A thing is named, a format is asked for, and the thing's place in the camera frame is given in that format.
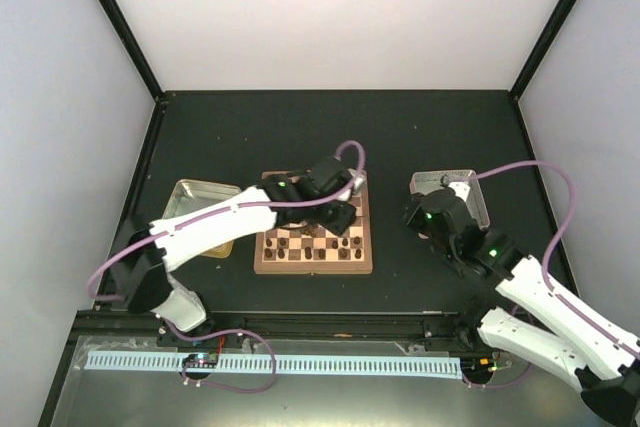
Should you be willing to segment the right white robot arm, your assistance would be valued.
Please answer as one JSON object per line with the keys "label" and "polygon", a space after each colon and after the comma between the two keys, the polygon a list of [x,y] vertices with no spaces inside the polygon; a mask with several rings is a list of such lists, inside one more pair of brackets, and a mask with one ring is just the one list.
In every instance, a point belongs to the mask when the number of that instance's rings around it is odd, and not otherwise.
{"label": "right white robot arm", "polygon": [[509,237],[481,228],[465,198],[450,187],[412,194],[403,220],[459,276],[477,277],[540,323],[521,321],[491,300],[475,301],[454,326],[461,347],[476,350],[485,344],[513,353],[570,385],[607,423],[634,424],[638,336],[598,314]]}

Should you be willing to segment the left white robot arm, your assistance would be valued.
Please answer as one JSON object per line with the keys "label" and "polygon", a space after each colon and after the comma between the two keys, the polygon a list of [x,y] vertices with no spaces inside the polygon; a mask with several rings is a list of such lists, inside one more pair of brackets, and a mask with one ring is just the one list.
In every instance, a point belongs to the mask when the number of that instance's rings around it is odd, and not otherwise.
{"label": "left white robot arm", "polygon": [[249,235],[294,224],[315,224],[336,235],[356,219],[351,197],[361,188],[361,167],[325,157],[309,170],[270,174],[238,195],[190,214],[146,226],[129,222],[111,261],[116,298],[134,315],[152,313],[172,324],[193,346],[207,344],[215,323],[201,297],[175,271],[204,252]]}

